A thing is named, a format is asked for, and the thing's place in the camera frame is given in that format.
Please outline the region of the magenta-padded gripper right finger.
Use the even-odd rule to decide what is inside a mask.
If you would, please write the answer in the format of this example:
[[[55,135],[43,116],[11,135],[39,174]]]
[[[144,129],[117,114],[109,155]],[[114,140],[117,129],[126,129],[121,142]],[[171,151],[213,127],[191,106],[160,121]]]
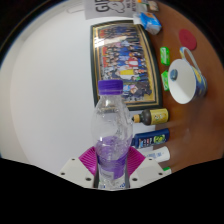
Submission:
[[[152,157],[145,157],[135,148],[130,147],[127,157],[129,186],[140,188],[164,176],[164,171]]]

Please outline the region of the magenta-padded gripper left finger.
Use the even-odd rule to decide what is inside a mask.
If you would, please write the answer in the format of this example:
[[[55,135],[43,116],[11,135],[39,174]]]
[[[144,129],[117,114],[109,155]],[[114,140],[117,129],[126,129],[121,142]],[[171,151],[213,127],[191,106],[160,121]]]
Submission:
[[[59,176],[84,188],[93,188],[97,174],[97,157],[93,147],[78,158],[70,158]]]

